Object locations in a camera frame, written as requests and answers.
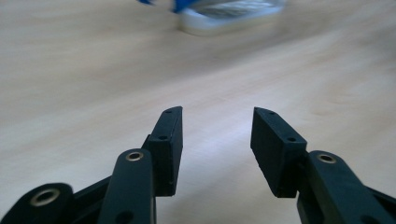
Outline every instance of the wooden table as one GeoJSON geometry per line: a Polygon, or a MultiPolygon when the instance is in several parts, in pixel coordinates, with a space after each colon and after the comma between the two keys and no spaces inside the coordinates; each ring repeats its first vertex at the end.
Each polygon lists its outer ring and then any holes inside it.
{"type": "Polygon", "coordinates": [[[0,216],[25,192],[110,175],[161,112],[184,107],[177,195],[158,223],[300,223],[249,148],[253,107],[308,150],[396,197],[396,2],[289,1],[277,21],[212,37],[169,2],[0,2],[0,216]]]}

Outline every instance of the white plastic container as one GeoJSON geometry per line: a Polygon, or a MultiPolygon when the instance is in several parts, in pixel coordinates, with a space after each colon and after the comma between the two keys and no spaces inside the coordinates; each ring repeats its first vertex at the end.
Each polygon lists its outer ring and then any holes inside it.
{"type": "Polygon", "coordinates": [[[179,28],[192,35],[216,35],[271,20],[285,0],[202,0],[179,13],[179,28]]]}

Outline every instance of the black bracket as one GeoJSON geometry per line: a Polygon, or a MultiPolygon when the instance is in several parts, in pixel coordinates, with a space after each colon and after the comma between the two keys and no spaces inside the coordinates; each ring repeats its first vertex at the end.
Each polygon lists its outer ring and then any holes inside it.
{"type": "Polygon", "coordinates": [[[395,199],[365,187],[341,158],[306,145],[277,113],[254,108],[250,147],[276,197],[300,192],[303,223],[395,223],[395,199]]]}
{"type": "Polygon", "coordinates": [[[177,106],[163,111],[142,148],[119,155],[112,176],[77,193],[63,183],[32,189],[1,224],[155,224],[155,197],[176,193],[182,148],[182,107],[177,106]]]}

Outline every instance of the wood grain surface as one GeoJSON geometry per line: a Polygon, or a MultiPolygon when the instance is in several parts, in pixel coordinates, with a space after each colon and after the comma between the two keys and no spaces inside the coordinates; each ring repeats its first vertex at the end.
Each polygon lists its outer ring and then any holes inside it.
{"type": "Polygon", "coordinates": [[[0,217],[37,186],[107,177],[175,105],[184,150],[158,223],[300,223],[249,148],[254,106],[396,197],[394,0],[289,1],[276,21],[212,37],[156,4],[0,1],[0,217]]]}

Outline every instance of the blue object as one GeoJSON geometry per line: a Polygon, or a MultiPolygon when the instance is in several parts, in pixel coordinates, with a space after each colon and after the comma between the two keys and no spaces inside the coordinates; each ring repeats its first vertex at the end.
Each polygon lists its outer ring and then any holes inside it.
{"type": "MultiPolygon", "coordinates": [[[[143,4],[146,4],[146,5],[152,5],[152,3],[149,0],[138,0],[138,1],[143,4]]],[[[192,3],[196,2],[196,1],[197,0],[175,0],[173,12],[179,13],[184,8],[190,6],[192,3]]]]}

